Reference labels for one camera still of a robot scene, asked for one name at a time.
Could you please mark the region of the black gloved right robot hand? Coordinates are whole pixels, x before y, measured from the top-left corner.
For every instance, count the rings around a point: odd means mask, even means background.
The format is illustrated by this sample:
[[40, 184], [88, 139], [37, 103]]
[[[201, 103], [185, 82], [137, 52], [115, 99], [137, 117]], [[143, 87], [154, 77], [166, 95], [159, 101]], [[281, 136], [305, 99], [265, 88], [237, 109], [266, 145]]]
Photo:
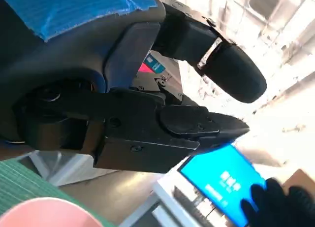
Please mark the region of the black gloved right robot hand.
[[254, 184], [251, 194], [256, 208], [243, 199], [241, 208], [251, 227], [313, 227], [315, 199], [300, 186], [289, 187], [286, 194], [278, 181], [266, 180], [266, 188]]

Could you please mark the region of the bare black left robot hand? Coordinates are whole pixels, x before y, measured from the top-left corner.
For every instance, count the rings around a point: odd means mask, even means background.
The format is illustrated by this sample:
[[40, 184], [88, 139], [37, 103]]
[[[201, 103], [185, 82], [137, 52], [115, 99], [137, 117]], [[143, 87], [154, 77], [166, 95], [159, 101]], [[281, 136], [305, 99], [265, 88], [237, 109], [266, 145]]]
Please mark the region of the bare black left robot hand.
[[186, 61], [243, 103], [266, 80], [215, 23], [176, 0], [0, 0], [0, 142], [167, 173], [249, 131], [141, 76], [150, 51]]

